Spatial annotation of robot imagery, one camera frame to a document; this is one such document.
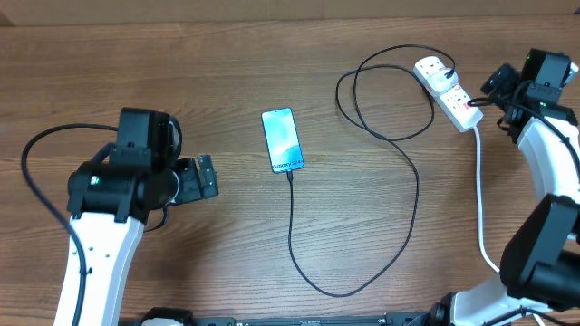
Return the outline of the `blue Samsung Galaxy smartphone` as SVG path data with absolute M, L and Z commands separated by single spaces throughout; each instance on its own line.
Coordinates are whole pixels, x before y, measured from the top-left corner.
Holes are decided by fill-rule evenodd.
M 291 108 L 261 114 L 271 169 L 280 174 L 305 166 L 303 151 Z

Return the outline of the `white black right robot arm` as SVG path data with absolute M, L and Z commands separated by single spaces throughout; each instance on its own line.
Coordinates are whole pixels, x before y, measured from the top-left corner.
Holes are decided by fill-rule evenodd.
M 503 64 L 482 84 L 482 97 L 462 103 L 502 110 L 498 126 L 527 161 L 537 205 L 492 278 L 447 294 L 414 324 L 508 325 L 536 315 L 558 325 L 552 312 L 578 307 L 579 256 L 565 244 L 579 239 L 579 121 L 559 103 L 578 72 L 568 55 L 532 48 L 521 71 Z

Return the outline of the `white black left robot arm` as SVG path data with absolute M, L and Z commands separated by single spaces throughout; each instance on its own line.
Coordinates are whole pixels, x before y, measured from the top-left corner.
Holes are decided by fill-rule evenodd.
M 169 114 L 124 108 L 109 152 L 72 173 L 67 209 L 76 236 L 55 324 L 117 324 L 150 212 L 218 195 L 210 156 L 182 158 L 181 137 Z

